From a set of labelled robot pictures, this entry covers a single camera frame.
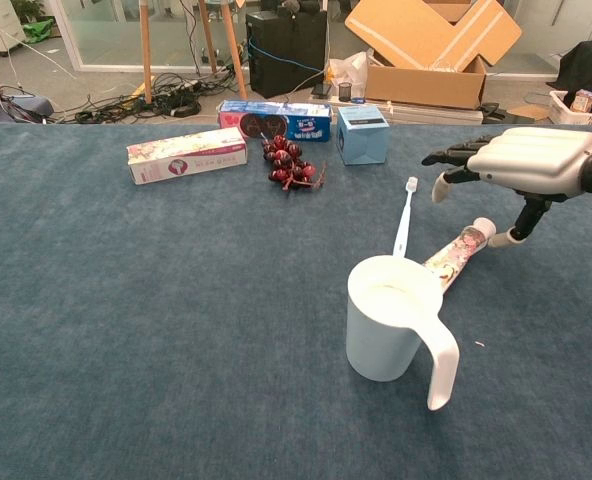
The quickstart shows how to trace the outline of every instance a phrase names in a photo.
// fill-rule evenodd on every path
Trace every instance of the white basket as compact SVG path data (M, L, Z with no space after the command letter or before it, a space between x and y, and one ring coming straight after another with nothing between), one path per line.
M592 113L572 112L563 103L567 92L549 92L549 119L557 125L592 125Z

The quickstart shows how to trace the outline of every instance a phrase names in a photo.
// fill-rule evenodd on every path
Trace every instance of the mug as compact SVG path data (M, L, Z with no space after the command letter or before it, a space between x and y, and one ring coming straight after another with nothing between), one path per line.
M459 350L438 318L440 279L412 260L382 255L356 265L347 281L347 359L362 376L379 382L400 377L421 341L434 366L427 397L430 410L451 396Z

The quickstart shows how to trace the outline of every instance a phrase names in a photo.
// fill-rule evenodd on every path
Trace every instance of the green plant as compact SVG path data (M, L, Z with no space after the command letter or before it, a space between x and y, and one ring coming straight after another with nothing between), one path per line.
M21 23L35 22L45 13L43 5L38 0L12 0L12 5Z

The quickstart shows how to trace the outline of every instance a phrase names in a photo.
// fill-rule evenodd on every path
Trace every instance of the blue carpet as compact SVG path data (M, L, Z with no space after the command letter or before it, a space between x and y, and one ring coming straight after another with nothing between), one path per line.
M0 479L592 479L592 196L448 292L461 363L431 413L424 347L391 383L347 363L347 275L390 252L410 175L413 259L512 224L512 191L432 205L419 166L502 127L395 127L380 166L305 144L318 192L270 183L257 143L132 184L126 145L200 129L0 125Z

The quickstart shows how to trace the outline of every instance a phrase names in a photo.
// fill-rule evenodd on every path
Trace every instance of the blue box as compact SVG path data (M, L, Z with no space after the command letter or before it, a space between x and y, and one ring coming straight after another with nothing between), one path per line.
M337 145L345 165L384 163L389 124L377 107L340 107Z
M329 105L225 100L218 112L221 128L238 127L245 138L326 142L332 120Z

